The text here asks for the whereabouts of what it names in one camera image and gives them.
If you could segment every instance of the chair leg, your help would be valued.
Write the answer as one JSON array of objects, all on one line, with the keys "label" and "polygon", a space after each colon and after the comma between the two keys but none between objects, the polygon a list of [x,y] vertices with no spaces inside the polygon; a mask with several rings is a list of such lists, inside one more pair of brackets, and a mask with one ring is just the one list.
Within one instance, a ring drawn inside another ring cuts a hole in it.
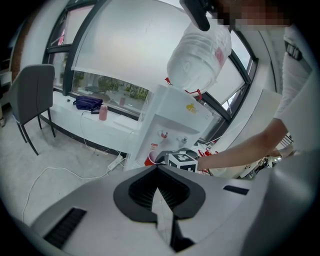
[{"label": "chair leg", "polygon": [[31,140],[30,140],[30,138],[29,138],[29,136],[28,136],[28,134],[27,134],[27,131],[26,131],[26,129],[25,129],[25,126],[24,126],[24,125],[21,125],[21,128],[22,128],[23,133],[24,133],[24,135],[25,135],[25,137],[26,137],[26,140],[29,142],[29,144],[30,144],[31,148],[33,149],[34,153],[35,153],[37,156],[39,156],[38,152],[36,151],[34,145],[32,144],[32,142],[31,142]]},{"label": "chair leg", "polygon": [[50,126],[51,126],[51,131],[52,131],[53,137],[56,137],[54,127],[52,126],[50,108],[48,109],[48,117],[49,117],[49,122],[50,122]]},{"label": "chair leg", "polygon": [[38,115],[37,117],[38,117],[38,122],[39,122],[39,126],[40,126],[40,129],[42,130],[42,127],[41,127],[41,122],[40,122],[40,117],[39,117],[39,115]]},{"label": "chair leg", "polygon": [[18,125],[19,131],[20,131],[20,133],[21,133],[21,136],[22,136],[24,142],[27,143],[26,138],[25,138],[25,136],[24,136],[24,134],[23,134],[23,132],[22,132],[22,130],[21,130],[20,124],[18,124],[18,123],[16,123],[16,124]]}]

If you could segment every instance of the yellow sticker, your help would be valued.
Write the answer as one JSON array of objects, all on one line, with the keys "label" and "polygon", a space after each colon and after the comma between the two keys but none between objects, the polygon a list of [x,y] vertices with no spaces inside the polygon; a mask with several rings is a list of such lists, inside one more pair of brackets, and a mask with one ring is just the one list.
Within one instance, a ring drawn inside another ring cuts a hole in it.
[{"label": "yellow sticker", "polygon": [[195,105],[193,103],[186,105],[186,109],[193,114],[197,113],[197,110],[196,110]]}]

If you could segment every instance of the purple bag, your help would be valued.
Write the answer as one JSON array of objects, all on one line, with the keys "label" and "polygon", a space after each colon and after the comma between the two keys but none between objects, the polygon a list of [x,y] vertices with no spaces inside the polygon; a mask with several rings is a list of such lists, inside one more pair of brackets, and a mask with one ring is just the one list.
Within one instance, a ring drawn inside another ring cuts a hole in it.
[{"label": "purple bag", "polygon": [[73,105],[75,105],[78,110],[92,110],[99,109],[102,105],[102,102],[102,99],[80,95],[75,98]]}]

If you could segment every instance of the white roller blind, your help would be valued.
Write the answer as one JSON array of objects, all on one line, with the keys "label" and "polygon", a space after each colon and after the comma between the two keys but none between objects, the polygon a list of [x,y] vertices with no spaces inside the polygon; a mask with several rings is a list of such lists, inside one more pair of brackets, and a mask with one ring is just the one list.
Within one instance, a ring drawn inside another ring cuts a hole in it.
[{"label": "white roller blind", "polygon": [[75,36],[93,5],[74,9],[68,12],[64,30],[64,44],[72,44]]},{"label": "white roller blind", "polygon": [[166,84],[167,63],[190,22],[164,2],[113,0],[95,17],[72,69],[154,91]]},{"label": "white roller blind", "polygon": [[226,59],[216,83],[207,91],[220,104],[225,103],[243,84],[244,80],[234,64]]}]

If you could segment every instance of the windowsill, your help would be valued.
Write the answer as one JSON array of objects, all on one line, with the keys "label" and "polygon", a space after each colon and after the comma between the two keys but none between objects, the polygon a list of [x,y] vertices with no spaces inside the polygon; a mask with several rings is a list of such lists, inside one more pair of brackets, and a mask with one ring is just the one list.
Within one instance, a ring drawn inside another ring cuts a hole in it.
[{"label": "windowsill", "polygon": [[[130,153],[128,146],[132,144],[139,122],[111,111],[108,111],[105,121],[99,120],[98,114],[77,109],[73,105],[74,100],[71,96],[53,92],[53,106],[50,108],[53,123],[93,143]],[[48,118],[47,112],[42,115]]]}]

